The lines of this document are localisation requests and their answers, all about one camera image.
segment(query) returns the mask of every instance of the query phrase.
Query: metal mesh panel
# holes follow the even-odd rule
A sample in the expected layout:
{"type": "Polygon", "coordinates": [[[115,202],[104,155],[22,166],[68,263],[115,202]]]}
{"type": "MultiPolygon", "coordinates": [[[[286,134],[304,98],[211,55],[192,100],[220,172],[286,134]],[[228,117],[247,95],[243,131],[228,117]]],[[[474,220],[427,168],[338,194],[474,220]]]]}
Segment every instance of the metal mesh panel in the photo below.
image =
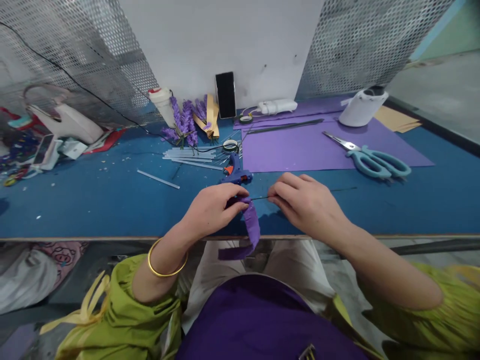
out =
{"type": "Polygon", "coordinates": [[[325,0],[297,98],[386,85],[454,0],[325,0]]]}
{"type": "MultiPolygon", "coordinates": [[[[157,111],[142,111],[149,103],[148,90],[158,83],[117,0],[0,0],[0,7],[2,22],[113,108],[140,124],[162,119],[157,111]]],[[[34,54],[10,29],[0,26],[0,37],[2,48],[30,72],[27,81],[0,88],[2,106],[25,114],[19,101],[23,89],[43,82],[75,91],[65,103],[92,120],[132,124],[34,54]]],[[[27,97],[53,113],[51,95],[39,88],[27,97]]]]}

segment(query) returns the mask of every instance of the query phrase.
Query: blue table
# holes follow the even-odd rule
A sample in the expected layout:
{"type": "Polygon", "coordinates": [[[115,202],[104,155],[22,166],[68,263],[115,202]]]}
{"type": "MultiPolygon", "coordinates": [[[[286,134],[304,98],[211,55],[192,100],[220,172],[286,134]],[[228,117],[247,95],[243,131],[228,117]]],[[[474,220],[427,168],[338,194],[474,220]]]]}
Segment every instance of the blue table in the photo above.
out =
{"type": "MultiPolygon", "coordinates": [[[[230,120],[220,123],[220,139],[233,133],[230,120]]],[[[149,129],[159,132],[160,126],[149,129]]],[[[480,159],[421,127],[400,136],[436,166],[415,167],[407,182],[392,184],[376,182],[354,169],[308,174],[330,189],[356,187],[334,195],[345,214],[372,234],[480,234],[480,159]]],[[[0,187],[0,239],[154,239],[164,234],[201,189],[224,176],[218,170],[179,168],[162,160],[162,152],[170,147],[132,128],[108,152],[82,155],[12,187],[0,187]]],[[[256,173],[246,188],[253,198],[265,196],[279,176],[256,173]]],[[[267,200],[257,200],[255,206],[263,236],[300,234],[267,200]]],[[[239,217],[216,235],[245,234],[239,217]]]]}

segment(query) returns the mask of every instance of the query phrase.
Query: blue glue gun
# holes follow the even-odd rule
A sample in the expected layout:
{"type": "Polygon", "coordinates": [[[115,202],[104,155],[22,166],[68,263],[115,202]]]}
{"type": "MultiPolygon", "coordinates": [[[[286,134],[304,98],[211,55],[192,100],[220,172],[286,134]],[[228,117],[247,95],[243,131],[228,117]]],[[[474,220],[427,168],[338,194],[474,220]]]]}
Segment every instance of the blue glue gun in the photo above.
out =
{"type": "Polygon", "coordinates": [[[220,180],[219,184],[232,183],[232,184],[250,184],[253,179],[253,175],[248,170],[242,170],[240,167],[240,158],[236,152],[230,154],[230,166],[226,167],[229,175],[220,180]]]}

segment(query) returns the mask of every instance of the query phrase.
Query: purple paper flower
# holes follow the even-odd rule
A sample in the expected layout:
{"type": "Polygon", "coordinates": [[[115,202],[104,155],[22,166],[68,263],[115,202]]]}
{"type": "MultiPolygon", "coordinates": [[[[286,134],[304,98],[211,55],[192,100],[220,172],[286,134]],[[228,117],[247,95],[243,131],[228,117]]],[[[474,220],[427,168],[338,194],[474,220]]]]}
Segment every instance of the purple paper flower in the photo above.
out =
{"type": "Polygon", "coordinates": [[[190,100],[184,101],[183,111],[180,111],[177,99],[173,96],[170,97],[170,104],[173,109],[176,128],[167,128],[163,132],[168,138],[178,140],[181,147],[183,147],[185,139],[191,147],[195,146],[199,140],[194,125],[194,106],[192,102],[190,100]]]}
{"type": "Polygon", "coordinates": [[[173,140],[178,140],[179,139],[179,135],[177,134],[175,129],[165,128],[165,129],[163,129],[163,133],[166,135],[166,137],[168,139],[173,139],[173,140]]]}
{"type": "Polygon", "coordinates": [[[195,99],[195,105],[193,107],[193,111],[195,112],[195,115],[200,119],[200,120],[205,120],[207,118],[207,95],[204,97],[204,101],[200,101],[199,99],[195,99]]]}

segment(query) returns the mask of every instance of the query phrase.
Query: smartphone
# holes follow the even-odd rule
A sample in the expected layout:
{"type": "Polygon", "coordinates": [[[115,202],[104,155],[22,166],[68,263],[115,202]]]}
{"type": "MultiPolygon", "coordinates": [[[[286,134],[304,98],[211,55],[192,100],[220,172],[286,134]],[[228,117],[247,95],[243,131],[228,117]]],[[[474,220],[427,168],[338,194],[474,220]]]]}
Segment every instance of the smartphone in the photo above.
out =
{"type": "Polygon", "coordinates": [[[38,146],[38,150],[36,151],[35,158],[33,160],[33,165],[43,164],[45,160],[45,155],[47,154],[47,150],[49,149],[53,139],[54,139],[53,134],[45,135],[41,139],[41,143],[38,146]]]}
{"type": "Polygon", "coordinates": [[[220,119],[234,118],[237,115],[234,73],[230,71],[215,75],[215,87],[220,119]]]}

